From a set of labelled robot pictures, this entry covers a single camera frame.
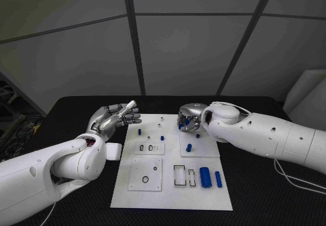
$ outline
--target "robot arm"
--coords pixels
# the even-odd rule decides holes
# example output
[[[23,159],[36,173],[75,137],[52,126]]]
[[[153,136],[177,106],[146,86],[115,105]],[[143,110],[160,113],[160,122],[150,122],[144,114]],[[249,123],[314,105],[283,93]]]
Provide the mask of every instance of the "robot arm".
[[[182,106],[196,108],[202,104]],[[326,174],[326,132],[258,113],[241,114],[232,104],[213,102],[199,114],[200,125],[218,142],[229,142],[248,152],[294,162]],[[182,131],[195,130],[189,122]]]
[[[121,148],[110,139],[115,127],[141,123],[136,102],[101,107],[91,117],[86,133],[0,163],[0,221],[11,225],[58,202],[95,180],[111,152]],[[50,173],[69,182],[58,184]]]

